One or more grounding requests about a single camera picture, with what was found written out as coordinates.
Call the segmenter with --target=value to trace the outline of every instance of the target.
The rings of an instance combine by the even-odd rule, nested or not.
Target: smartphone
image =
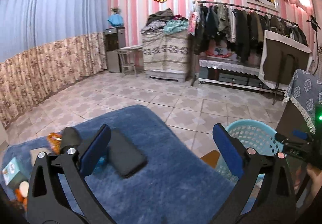
[[[118,129],[111,131],[108,161],[123,178],[131,177],[148,162],[147,157]]]

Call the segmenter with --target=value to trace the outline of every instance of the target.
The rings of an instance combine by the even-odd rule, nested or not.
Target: gray floral tablecloth
[[[322,104],[322,81],[304,70],[297,69],[283,102],[289,100],[301,112],[310,131],[315,133],[315,104]]]

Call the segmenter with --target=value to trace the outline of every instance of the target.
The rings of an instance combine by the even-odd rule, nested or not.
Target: silver screw
[[[68,153],[69,155],[73,155],[75,152],[76,152],[76,149],[75,149],[75,148],[69,148],[69,149],[67,150],[67,153]]]
[[[277,153],[277,156],[278,156],[280,159],[285,158],[285,155],[284,155],[284,153],[282,153],[282,152]]]
[[[40,158],[40,159],[42,159],[44,156],[45,156],[45,153],[44,153],[44,152],[40,152],[40,153],[38,154],[38,158]]]
[[[248,152],[248,154],[250,154],[250,155],[254,155],[254,154],[256,154],[256,150],[254,150],[253,148],[249,148],[249,149],[247,150],[247,152]]]

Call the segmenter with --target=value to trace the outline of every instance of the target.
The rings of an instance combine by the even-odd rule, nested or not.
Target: metal chair
[[[125,72],[127,71],[126,69],[128,69],[130,67],[134,68],[135,76],[137,76],[136,69],[135,69],[135,63],[134,63],[135,62],[135,54],[134,53],[136,52],[136,50],[116,50],[116,51],[121,59],[123,76],[125,76]]]

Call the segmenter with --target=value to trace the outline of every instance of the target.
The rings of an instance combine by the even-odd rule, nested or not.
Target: laundry basket
[[[230,124],[226,131],[232,137],[239,139],[245,148],[254,148],[261,155],[274,156],[283,150],[283,144],[275,140],[276,131],[260,121],[238,120]],[[231,174],[222,156],[215,170],[234,183],[238,181],[238,177]],[[256,183],[260,182],[263,177],[264,174],[260,174]]]

